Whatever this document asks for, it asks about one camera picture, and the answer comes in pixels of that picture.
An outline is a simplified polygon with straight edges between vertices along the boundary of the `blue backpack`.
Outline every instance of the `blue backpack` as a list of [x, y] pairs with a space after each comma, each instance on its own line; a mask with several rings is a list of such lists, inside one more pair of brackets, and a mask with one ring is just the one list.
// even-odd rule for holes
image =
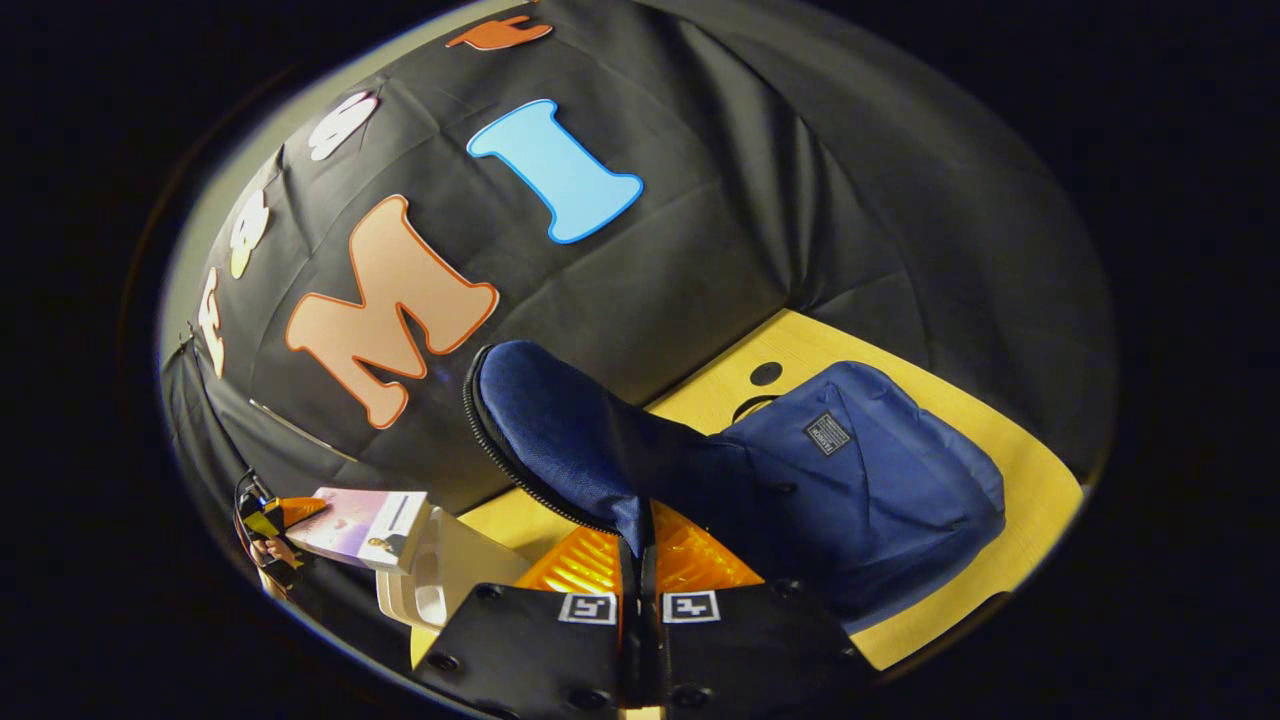
[[1004, 529], [991, 459], [884, 373], [837, 363], [713, 436], [623, 402], [532, 342], [465, 383], [481, 445], [571, 520], [639, 556], [648, 498], [767, 580], [800, 580], [855, 633], [925, 597]]

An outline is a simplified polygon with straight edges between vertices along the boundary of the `blue letter i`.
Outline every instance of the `blue letter i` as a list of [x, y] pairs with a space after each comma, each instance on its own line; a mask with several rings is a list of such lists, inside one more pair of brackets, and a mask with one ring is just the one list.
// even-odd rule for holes
[[644, 182], [609, 172], [556, 122], [554, 114], [552, 100], [526, 102], [477, 132], [467, 142], [467, 152], [502, 158], [552, 211], [550, 238], [568, 245], [630, 208]]

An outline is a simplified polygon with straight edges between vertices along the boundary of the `black background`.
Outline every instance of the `black background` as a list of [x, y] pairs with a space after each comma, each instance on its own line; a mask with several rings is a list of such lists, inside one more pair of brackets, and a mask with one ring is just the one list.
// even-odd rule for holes
[[[22, 392], [9, 406], [32, 437], [10, 439], [20, 462], [6, 498], [35, 532], [6, 533], [18, 678], [5, 716], [431, 716], [262, 600], [205, 536], [151, 402], [159, 260], [140, 266], [124, 336], [116, 320], [150, 213], [220, 117], [296, 63], [300, 82], [444, 9], [232, 0], [8, 13], [19, 55], [5, 100], [19, 126], [10, 177], [35, 200], [19, 196], [33, 222], [9, 238], [8, 277], [22, 281], [9, 342]], [[1042, 155], [1096, 238], [1124, 354], [1112, 459], [1070, 539], [988, 624], [859, 714], [1274, 710], [1267, 612], [1251, 611], [1267, 610], [1261, 575], [1276, 562], [1249, 553], [1271, 544], [1254, 538], [1274, 527], [1275, 477], [1244, 460], [1276, 436], [1263, 414], [1263, 378], [1280, 365], [1265, 224], [1277, 190], [1277, 68], [1265, 55], [1275, 4], [838, 12], [950, 76]], [[239, 127], [264, 108], [251, 104]], [[17, 260], [33, 247], [42, 264]]]

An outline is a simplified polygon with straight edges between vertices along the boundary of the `wooden surface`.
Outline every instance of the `wooden surface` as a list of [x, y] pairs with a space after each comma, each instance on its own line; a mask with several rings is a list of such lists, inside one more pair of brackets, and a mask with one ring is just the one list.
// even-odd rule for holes
[[[783, 395], [844, 360], [865, 363], [886, 373], [920, 407], [982, 447], [1005, 478], [1004, 533], [950, 583], [851, 637], [874, 667], [884, 669], [941, 635], [992, 594], [1015, 589], [1066, 529], [1082, 492], [1048, 448], [983, 402], [910, 363], [787, 310], [653, 402], [649, 410], [703, 433], [716, 433], [730, 424], [733, 410], [745, 400]], [[768, 386], [751, 384], [751, 372], [768, 361], [780, 363], [782, 374]], [[508, 492], [460, 520], [530, 561], [536, 561], [573, 529], [568, 520], [545, 510], [522, 491]], [[415, 665], [431, 641], [434, 634], [413, 629]]]

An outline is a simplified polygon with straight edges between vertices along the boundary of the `orange letter m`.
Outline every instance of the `orange letter m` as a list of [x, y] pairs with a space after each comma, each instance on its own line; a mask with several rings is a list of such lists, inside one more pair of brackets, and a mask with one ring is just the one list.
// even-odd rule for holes
[[383, 384], [364, 365], [425, 378], [426, 363], [404, 314], [422, 327], [426, 348], [447, 355], [466, 342], [498, 306], [489, 283], [470, 283], [408, 223], [408, 201], [393, 195], [351, 231], [351, 268], [361, 304], [307, 293], [284, 331], [289, 350], [306, 350], [358, 400], [369, 424], [384, 429], [408, 402], [401, 383]]

